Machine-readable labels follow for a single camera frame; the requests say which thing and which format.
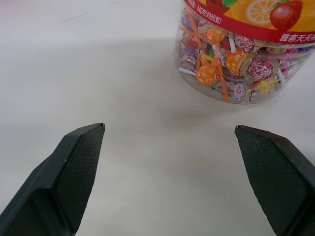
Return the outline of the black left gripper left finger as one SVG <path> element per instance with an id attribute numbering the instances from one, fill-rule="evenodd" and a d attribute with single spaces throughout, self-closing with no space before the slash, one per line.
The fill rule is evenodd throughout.
<path id="1" fill-rule="evenodd" d="M 95 182 L 104 133 L 104 123 L 95 123 L 66 134 L 1 213 L 0 234 L 76 235 Z"/>

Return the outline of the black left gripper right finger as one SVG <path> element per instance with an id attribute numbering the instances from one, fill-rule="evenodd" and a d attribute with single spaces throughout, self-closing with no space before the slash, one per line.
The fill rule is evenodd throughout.
<path id="1" fill-rule="evenodd" d="M 235 128 L 254 194 L 278 236 L 315 234 L 315 167 L 287 138 Z"/>

